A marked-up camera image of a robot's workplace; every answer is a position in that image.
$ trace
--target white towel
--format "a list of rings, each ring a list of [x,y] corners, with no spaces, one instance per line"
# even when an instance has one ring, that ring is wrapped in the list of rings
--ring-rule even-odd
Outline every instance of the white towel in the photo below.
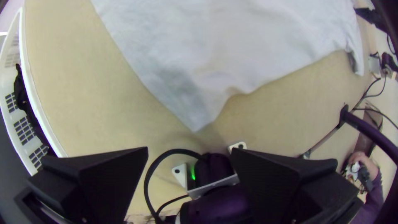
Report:
[[[356,74],[364,73],[351,0],[92,3],[143,84],[192,131],[215,120],[232,95],[333,51],[351,53]]]

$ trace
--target black cable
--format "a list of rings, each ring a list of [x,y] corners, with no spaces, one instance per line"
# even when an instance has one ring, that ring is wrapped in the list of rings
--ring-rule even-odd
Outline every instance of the black cable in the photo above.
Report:
[[[163,224],[163,220],[159,217],[158,214],[156,214],[155,210],[152,207],[152,204],[150,203],[149,200],[149,194],[148,194],[148,186],[149,186],[149,180],[153,174],[153,172],[155,171],[155,169],[158,167],[158,165],[167,157],[174,155],[174,154],[183,154],[183,155],[187,155],[187,156],[191,156],[194,157],[198,160],[203,160],[203,156],[199,153],[196,153],[194,151],[188,150],[188,149],[171,149],[167,152],[164,152],[162,155],[160,155],[159,157],[157,157],[157,159],[155,159],[155,161],[149,166],[149,169],[145,175],[145,179],[144,179],[144,197],[145,197],[145,202],[148,206],[148,209],[151,213],[151,215],[153,216],[153,218],[155,219],[155,223],[156,224]]]
[[[380,81],[380,80],[381,80],[381,78],[377,78],[375,81],[373,81],[373,82],[369,85],[369,87],[366,89],[366,91],[365,91],[364,94],[362,95],[361,100],[365,99],[365,97],[366,97],[366,95],[368,94],[370,88],[371,88],[376,82],[378,82],[378,81]]]
[[[388,44],[388,48],[390,49],[390,51],[391,51],[391,53],[392,53],[393,55],[397,55],[397,54],[395,53],[395,51],[392,50],[391,45],[390,45],[390,42],[391,42],[391,41],[389,41],[389,39],[391,39],[391,38],[390,38],[389,35],[387,35],[387,44]]]
[[[371,56],[371,57],[379,57],[380,55],[379,55],[379,52],[377,51],[376,53],[374,53],[374,54],[370,54],[369,56]]]
[[[366,98],[369,98],[369,97],[377,97],[377,96],[380,96],[382,93],[383,93],[383,91],[384,91],[384,88],[386,87],[386,81],[387,81],[387,76],[385,76],[384,77],[384,84],[383,84],[383,88],[381,89],[381,91],[380,91],[380,93],[379,94],[376,94],[376,95],[370,95],[370,96],[365,96],[364,97],[364,99],[366,99]]]
[[[354,108],[353,110],[367,110],[367,111],[373,111],[375,113],[381,114],[383,117],[387,118],[387,120],[389,120],[394,125],[394,127],[398,130],[398,126],[388,116],[386,116],[382,112],[379,112],[379,111],[374,110],[374,109],[369,109],[369,108]]]
[[[180,197],[177,197],[177,198],[175,198],[175,199],[173,199],[173,200],[170,200],[170,201],[164,203],[162,206],[160,206],[160,207],[158,208],[158,210],[156,211],[156,214],[159,215],[160,212],[161,212],[166,206],[168,206],[169,204],[171,204],[171,203],[173,203],[173,202],[176,202],[176,201],[178,201],[178,200],[181,200],[181,199],[183,199],[183,198],[186,198],[186,197],[189,197],[189,195],[180,196]]]

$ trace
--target beige table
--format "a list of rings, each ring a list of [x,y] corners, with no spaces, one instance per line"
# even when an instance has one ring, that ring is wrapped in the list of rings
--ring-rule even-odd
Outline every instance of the beige table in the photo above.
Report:
[[[250,95],[232,97],[215,122],[192,133],[142,85],[90,1],[27,0],[25,4],[34,84],[67,156],[148,146],[148,167],[172,148],[224,152],[239,140],[250,149],[296,156],[338,124],[340,109],[345,104],[352,108],[371,79],[369,74],[355,75],[346,53],[338,51]],[[374,40],[368,25],[361,19],[359,24],[367,59]],[[345,125],[313,157],[342,162],[357,136]],[[149,189],[155,208],[184,194],[170,169],[187,160],[174,156],[159,166]],[[128,214],[147,213],[141,178]]]

